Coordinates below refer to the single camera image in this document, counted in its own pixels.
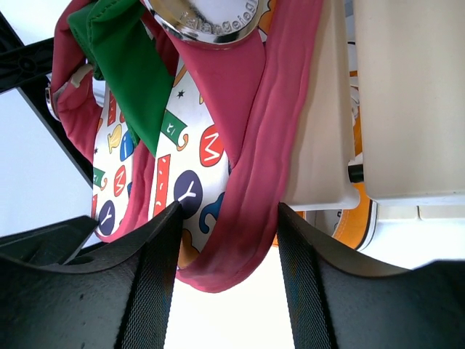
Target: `pink fabric edge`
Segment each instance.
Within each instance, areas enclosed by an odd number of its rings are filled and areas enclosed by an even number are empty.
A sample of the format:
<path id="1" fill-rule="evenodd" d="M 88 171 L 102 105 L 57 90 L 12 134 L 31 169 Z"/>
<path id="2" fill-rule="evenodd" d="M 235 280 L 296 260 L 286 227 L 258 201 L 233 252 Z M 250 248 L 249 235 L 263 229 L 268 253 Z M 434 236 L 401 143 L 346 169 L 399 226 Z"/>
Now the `pink fabric edge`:
<path id="1" fill-rule="evenodd" d="M 272 245 L 297 121 L 307 96 L 322 4 L 323 0 L 278 2 L 264 75 L 218 221 L 198 258 L 177 272 L 179 280 L 196 289 L 216 293 L 239 284 Z"/>
<path id="2" fill-rule="evenodd" d="M 85 62 L 84 53 L 70 32 L 67 19 L 71 13 L 85 7 L 89 2 L 89 0 L 72 0 L 57 22 L 54 37 L 52 94 L 64 86 Z M 142 21 L 153 32 L 157 40 L 156 49 L 169 72 L 174 75 L 179 57 L 176 49 L 148 11 L 142 16 Z M 92 162 L 98 121 L 102 114 L 102 108 L 96 103 L 93 95 L 92 72 L 86 74 L 77 89 L 72 84 L 67 85 L 54 107 L 70 141 Z M 134 151 L 133 159 L 132 192 L 126 213 L 114 234 L 97 235 L 104 242 L 115 241 L 148 221 L 155 158 L 141 142 Z"/>

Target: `orange fabric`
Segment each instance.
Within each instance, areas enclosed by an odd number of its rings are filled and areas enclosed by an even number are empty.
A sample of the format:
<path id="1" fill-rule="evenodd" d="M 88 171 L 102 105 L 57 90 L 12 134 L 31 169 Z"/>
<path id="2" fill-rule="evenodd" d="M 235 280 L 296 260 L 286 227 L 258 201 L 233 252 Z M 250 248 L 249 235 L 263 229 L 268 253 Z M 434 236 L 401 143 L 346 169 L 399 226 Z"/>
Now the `orange fabric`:
<path id="1" fill-rule="evenodd" d="M 363 183 L 354 184 L 360 192 L 360 203 L 355 209 L 345 209 L 333 237 L 343 244 L 356 249 L 365 237 L 370 224 L 371 200 L 366 196 Z"/>

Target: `green fabric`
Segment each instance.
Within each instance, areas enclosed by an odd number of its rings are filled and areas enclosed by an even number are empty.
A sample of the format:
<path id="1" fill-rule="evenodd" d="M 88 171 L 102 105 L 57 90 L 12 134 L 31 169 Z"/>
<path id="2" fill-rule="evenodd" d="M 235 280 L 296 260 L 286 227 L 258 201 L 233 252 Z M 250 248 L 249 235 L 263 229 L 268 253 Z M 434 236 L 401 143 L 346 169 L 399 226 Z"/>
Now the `green fabric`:
<path id="1" fill-rule="evenodd" d="M 78 42 L 87 60 L 94 67 L 94 77 L 96 80 L 103 80 L 102 71 L 95 60 L 92 50 L 90 50 L 89 39 L 87 35 L 87 18 L 94 8 L 95 3 L 88 4 L 79 11 L 68 16 L 67 21 L 70 25 L 71 33 Z"/>
<path id="2" fill-rule="evenodd" d="M 155 156 L 174 77 L 140 21 L 138 0 L 99 0 L 88 16 L 89 43 L 126 122 Z"/>

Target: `white plastic panel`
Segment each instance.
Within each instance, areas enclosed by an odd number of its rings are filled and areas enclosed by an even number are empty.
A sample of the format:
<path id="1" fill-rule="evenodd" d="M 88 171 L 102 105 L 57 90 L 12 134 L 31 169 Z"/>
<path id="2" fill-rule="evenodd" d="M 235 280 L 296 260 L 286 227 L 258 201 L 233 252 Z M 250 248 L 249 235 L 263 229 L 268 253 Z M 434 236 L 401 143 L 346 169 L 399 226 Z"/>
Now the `white plastic panel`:
<path id="1" fill-rule="evenodd" d="M 382 206 L 378 205 L 378 222 L 414 222 L 419 220 L 417 206 Z"/>
<path id="2" fill-rule="evenodd" d="M 347 174 L 355 155 L 344 3 L 323 3 L 307 103 L 283 200 L 299 211 L 349 209 L 359 202 Z"/>
<path id="3" fill-rule="evenodd" d="M 368 195 L 465 204 L 465 1 L 354 5 Z"/>
<path id="4" fill-rule="evenodd" d="M 420 206 L 419 212 L 422 220 L 465 222 L 465 206 Z"/>

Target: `silver metal ring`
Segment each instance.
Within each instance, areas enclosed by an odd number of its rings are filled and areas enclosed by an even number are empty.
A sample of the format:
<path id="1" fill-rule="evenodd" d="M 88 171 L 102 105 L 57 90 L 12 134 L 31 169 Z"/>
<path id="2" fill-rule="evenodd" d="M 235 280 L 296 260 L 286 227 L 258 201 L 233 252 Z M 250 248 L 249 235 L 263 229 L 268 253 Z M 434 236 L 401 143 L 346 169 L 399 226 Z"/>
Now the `silver metal ring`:
<path id="1" fill-rule="evenodd" d="M 169 33 L 192 44 L 225 49 L 259 24 L 263 0 L 145 0 Z"/>

